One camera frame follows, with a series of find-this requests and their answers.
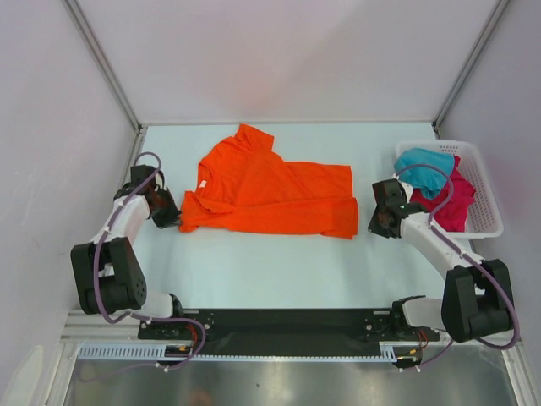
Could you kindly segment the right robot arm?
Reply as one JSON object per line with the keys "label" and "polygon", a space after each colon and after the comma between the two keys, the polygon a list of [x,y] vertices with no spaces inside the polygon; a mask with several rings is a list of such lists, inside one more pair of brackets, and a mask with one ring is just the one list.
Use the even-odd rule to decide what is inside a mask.
{"label": "right robot arm", "polygon": [[441,298],[411,296],[393,302],[391,332],[409,339],[420,327],[446,332],[457,343],[484,342],[494,334],[520,332],[509,270],[503,261],[486,260],[452,238],[423,206],[407,200],[395,179],[372,185],[374,214],[368,230],[410,244],[444,280]]}

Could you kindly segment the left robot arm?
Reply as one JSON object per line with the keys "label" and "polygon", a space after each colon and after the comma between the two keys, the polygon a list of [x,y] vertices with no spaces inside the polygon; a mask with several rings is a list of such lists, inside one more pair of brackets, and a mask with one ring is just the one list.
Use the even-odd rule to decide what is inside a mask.
{"label": "left robot arm", "polygon": [[98,234],[70,252],[79,304],[87,315],[119,311],[157,319],[167,337],[181,336],[187,327],[174,294],[152,292],[134,252],[143,223],[176,227],[181,211],[165,185],[163,172],[152,166],[130,168],[130,180],[114,195],[113,209]]}

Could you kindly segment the white plastic basket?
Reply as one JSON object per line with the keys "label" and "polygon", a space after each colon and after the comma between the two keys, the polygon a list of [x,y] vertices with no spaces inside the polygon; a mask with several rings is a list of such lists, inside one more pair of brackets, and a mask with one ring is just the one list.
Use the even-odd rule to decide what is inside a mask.
{"label": "white plastic basket", "polygon": [[458,172],[476,189],[475,201],[469,206],[465,231],[450,233],[455,239],[489,239],[501,236],[504,226],[496,204],[489,176],[477,147],[456,140],[409,140],[396,145],[396,156],[412,148],[459,156]]}

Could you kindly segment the teal t-shirt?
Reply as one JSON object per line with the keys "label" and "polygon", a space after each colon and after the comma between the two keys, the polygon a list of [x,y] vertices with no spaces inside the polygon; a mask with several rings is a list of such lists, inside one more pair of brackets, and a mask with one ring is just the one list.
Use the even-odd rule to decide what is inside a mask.
{"label": "teal t-shirt", "polygon": [[399,179],[430,200],[436,198],[445,187],[454,167],[453,155],[418,147],[404,151],[394,163]]}

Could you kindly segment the orange t-shirt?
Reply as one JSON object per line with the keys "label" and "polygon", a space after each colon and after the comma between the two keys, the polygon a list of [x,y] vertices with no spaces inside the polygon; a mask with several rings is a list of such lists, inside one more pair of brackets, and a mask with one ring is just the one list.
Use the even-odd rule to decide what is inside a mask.
{"label": "orange t-shirt", "polygon": [[322,235],[353,239],[358,201],[352,169],[318,162],[286,162],[274,137],[242,124],[201,159],[197,186],[185,192],[179,231]]}

